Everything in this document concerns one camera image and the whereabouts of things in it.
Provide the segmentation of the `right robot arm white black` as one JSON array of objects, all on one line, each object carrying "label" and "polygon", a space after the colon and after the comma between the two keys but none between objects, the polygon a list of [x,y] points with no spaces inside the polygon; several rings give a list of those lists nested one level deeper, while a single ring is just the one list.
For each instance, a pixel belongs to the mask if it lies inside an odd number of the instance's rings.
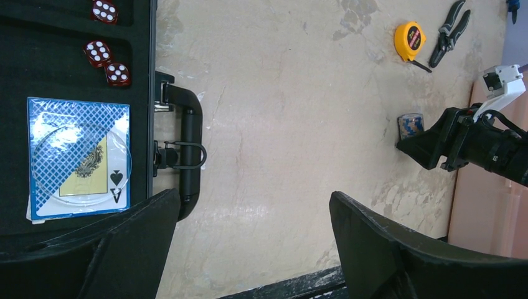
[{"label": "right robot arm white black", "polygon": [[475,164],[526,186],[527,132],[496,110],[475,120],[479,107],[447,108],[429,130],[396,147],[427,170],[439,166],[452,172]]}]

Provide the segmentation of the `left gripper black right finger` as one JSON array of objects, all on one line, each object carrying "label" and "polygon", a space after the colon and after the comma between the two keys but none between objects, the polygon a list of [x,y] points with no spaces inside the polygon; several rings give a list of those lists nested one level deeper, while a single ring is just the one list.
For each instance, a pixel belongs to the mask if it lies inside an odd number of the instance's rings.
[{"label": "left gripper black right finger", "polygon": [[350,298],[526,298],[527,261],[428,237],[341,191],[329,201]]}]

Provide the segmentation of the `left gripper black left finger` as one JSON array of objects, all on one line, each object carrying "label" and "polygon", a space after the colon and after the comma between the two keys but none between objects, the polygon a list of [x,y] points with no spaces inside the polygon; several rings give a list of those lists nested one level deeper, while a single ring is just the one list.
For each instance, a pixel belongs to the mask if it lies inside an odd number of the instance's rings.
[{"label": "left gripper black left finger", "polygon": [[126,211],[1,254],[2,298],[154,298],[180,199],[167,189]]}]

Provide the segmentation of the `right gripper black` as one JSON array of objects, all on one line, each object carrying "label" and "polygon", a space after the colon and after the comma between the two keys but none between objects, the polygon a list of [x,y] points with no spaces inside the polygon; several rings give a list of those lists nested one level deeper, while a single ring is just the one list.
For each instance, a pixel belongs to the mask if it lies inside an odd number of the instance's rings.
[{"label": "right gripper black", "polygon": [[469,164],[463,157],[463,145],[474,123],[473,115],[474,108],[447,108],[430,129],[399,140],[396,147],[427,170],[435,168],[440,157],[446,156],[440,168],[456,171]]}]

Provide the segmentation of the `brown blue poker chip stack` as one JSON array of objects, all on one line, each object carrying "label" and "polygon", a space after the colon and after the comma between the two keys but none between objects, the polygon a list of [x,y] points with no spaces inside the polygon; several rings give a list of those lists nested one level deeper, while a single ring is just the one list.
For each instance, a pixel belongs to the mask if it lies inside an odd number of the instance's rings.
[{"label": "brown blue poker chip stack", "polygon": [[417,136],[425,131],[424,119],[421,113],[408,113],[397,118],[400,140]]}]

